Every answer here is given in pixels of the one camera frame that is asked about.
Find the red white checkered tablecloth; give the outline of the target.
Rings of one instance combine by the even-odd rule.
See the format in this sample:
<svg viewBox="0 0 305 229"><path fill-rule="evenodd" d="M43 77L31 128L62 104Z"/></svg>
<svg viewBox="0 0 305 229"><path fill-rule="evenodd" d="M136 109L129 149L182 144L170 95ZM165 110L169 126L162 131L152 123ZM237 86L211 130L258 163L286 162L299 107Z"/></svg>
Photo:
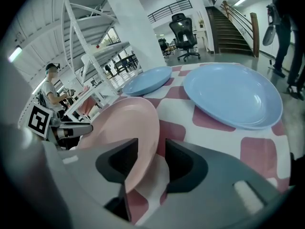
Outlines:
<svg viewBox="0 0 305 229"><path fill-rule="evenodd" d="M209 148L238 158L282 194L290 180L290 155L284 126L245 131L222 124L203 113L183 88L185 76L207 63L173 67L170 79L145 95L159 116L160 135L151 166L137 188L127 195L131 223L146 229L221 229L243 220L176 220L166 213L170 170L166 162L167 139Z"/></svg>

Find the wooden stair railing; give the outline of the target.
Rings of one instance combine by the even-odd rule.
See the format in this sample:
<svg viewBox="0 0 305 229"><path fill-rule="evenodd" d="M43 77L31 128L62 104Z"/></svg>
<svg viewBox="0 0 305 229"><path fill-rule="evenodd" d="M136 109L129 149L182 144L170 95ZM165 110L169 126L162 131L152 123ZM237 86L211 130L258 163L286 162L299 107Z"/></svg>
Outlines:
<svg viewBox="0 0 305 229"><path fill-rule="evenodd" d="M229 5L225 0L221 4L221 8L225 11L227 18L241 33L252 50L254 57L258 58L260 50L260 38L257 14L250 12L248 15L244 15L234 6Z"/></svg>

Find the black balcony railing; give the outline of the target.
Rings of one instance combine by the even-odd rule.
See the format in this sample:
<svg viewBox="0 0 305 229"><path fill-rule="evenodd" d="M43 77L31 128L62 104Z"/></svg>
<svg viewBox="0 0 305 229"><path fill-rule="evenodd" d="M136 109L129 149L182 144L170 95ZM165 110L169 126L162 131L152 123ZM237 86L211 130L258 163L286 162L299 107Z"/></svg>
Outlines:
<svg viewBox="0 0 305 229"><path fill-rule="evenodd" d="M189 0L181 0L175 3L164 6L155 12L148 15L150 23L154 23L162 18L165 18L168 15L176 14L180 11L192 9L192 5Z"/></svg>

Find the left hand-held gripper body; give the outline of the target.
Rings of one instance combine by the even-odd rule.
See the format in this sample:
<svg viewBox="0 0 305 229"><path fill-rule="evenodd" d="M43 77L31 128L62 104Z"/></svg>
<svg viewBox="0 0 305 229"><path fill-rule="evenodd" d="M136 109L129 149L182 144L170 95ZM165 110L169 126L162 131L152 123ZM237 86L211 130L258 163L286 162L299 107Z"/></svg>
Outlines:
<svg viewBox="0 0 305 229"><path fill-rule="evenodd" d="M67 124L69 122L63 122L58 112L39 104L32 106L28 128L44 141L55 144L57 149L71 149Z"/></svg>

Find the white desk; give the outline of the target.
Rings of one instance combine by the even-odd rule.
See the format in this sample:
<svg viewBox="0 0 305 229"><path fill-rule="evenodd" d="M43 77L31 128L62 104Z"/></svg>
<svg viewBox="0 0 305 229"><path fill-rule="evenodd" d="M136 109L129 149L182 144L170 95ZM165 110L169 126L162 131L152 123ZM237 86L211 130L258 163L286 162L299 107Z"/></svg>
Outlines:
<svg viewBox="0 0 305 229"><path fill-rule="evenodd" d="M193 31L193 35L197 39L197 47L198 49L205 49L208 51L208 40L206 38L205 30L195 30Z"/></svg>

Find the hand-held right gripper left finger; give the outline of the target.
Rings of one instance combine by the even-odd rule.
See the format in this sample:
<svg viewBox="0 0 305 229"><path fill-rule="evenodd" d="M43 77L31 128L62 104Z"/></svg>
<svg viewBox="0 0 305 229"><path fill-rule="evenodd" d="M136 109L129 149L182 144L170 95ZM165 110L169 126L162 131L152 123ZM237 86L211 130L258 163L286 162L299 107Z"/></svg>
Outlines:
<svg viewBox="0 0 305 229"><path fill-rule="evenodd" d="M46 147L48 166L62 195L73 202L94 202L127 222L131 213L125 180L138 157L138 139L125 139L105 145L72 151Z"/></svg>

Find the white square pillar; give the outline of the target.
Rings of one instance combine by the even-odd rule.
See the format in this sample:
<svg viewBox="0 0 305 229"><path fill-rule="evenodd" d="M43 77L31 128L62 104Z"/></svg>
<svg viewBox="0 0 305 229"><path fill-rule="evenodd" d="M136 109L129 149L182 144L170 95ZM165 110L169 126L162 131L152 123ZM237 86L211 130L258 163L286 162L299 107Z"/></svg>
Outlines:
<svg viewBox="0 0 305 229"><path fill-rule="evenodd" d="M143 71L165 66L155 32L139 0L107 0Z"/></svg>

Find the pink big plate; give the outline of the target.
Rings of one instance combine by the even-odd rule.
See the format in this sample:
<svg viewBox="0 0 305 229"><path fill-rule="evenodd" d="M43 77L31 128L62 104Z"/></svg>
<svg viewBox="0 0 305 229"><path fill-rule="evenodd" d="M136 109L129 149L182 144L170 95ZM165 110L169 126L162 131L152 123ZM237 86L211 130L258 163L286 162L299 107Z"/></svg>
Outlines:
<svg viewBox="0 0 305 229"><path fill-rule="evenodd" d="M156 108L142 97L124 98L103 110L92 126L93 131L81 138L78 148L138 139L137 159L125 179L125 189L129 193L144 178L157 151L160 124Z"/></svg>

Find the black office chair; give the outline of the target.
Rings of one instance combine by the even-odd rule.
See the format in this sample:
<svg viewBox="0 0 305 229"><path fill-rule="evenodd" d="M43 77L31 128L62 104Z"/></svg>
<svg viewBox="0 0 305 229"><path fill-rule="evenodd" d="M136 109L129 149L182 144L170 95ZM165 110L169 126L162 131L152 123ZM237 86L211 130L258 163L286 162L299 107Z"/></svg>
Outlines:
<svg viewBox="0 0 305 229"><path fill-rule="evenodd" d="M169 23L169 27L175 34L176 48L186 51L185 54L178 56L177 60L180 61L183 57L183 61L186 62L189 56L196 56L200 59L201 56L198 52L190 51L197 44L196 34L193 34L192 19L186 17L183 13L174 14L172 21Z"/></svg>

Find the blue big plate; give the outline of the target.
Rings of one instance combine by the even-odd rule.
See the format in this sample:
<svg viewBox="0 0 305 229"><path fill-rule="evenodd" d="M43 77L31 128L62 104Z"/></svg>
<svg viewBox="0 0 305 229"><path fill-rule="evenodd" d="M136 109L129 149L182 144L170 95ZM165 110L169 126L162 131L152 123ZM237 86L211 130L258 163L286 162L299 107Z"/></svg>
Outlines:
<svg viewBox="0 0 305 229"><path fill-rule="evenodd" d="M200 110L237 129L268 129L283 114L276 87L259 72L241 64L199 66L185 76L183 88Z"/></svg>
<svg viewBox="0 0 305 229"><path fill-rule="evenodd" d="M140 96L151 93L163 86L172 75L172 67L162 66L145 71L124 87L122 92L128 96Z"/></svg>

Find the pink cloth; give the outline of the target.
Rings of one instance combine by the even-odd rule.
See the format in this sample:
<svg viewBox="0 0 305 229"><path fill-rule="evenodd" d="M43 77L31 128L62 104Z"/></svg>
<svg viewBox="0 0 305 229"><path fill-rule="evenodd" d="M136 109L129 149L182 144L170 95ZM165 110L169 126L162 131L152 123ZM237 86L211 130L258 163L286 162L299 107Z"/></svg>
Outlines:
<svg viewBox="0 0 305 229"><path fill-rule="evenodd" d="M79 97L84 95L90 89L89 86L84 86L84 89L78 94ZM83 115L89 115L92 108L95 106L96 101L93 97L89 96L86 100L84 100L83 104L78 108L78 111Z"/></svg>

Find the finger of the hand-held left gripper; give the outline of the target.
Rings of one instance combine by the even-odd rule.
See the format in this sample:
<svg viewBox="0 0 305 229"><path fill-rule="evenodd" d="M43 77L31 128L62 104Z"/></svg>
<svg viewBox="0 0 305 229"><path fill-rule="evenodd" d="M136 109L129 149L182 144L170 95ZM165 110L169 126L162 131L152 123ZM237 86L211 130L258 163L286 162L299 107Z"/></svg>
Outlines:
<svg viewBox="0 0 305 229"><path fill-rule="evenodd" d="M73 124L71 125L71 131L71 137L79 137L91 133L93 126L91 124Z"/></svg>

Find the dark wooden staircase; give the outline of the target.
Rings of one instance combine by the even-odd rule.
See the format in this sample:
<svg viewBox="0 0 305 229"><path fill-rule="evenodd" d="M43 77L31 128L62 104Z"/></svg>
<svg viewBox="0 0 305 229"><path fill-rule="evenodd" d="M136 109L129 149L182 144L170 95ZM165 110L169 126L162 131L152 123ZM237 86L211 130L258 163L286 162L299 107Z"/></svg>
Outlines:
<svg viewBox="0 0 305 229"><path fill-rule="evenodd" d="M233 23L214 6L206 7L213 41L219 53L236 53L253 56L253 51L233 25Z"/></svg>

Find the white metal shelf rack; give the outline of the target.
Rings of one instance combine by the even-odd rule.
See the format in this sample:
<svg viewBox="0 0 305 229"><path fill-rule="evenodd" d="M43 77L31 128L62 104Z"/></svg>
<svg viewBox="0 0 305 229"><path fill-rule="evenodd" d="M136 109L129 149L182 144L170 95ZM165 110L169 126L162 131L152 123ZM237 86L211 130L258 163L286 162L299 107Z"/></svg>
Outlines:
<svg viewBox="0 0 305 229"><path fill-rule="evenodd" d="M69 0L77 24L95 57L101 72L109 75L106 66L123 52L128 42L113 42L110 31L115 25L107 0ZM80 93L85 86L93 98L104 105L120 87L114 80L105 83L100 72L86 54L67 12L64 0L28 0L17 13L12 35L21 47L13 64L33 88L36 101L45 81L47 64L59 64L60 92L73 88Z"/></svg>

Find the grey round backpack device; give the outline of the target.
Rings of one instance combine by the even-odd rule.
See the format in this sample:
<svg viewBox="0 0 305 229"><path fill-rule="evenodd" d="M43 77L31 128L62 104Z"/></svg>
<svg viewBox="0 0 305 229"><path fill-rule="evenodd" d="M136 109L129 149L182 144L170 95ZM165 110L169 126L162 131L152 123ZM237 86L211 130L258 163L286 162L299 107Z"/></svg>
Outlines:
<svg viewBox="0 0 305 229"><path fill-rule="evenodd" d="M279 23L279 15L276 6L273 3L271 3L267 5L266 8L267 8L268 27L264 34L263 46L269 46L270 44L272 44L276 33L275 27Z"/></svg>

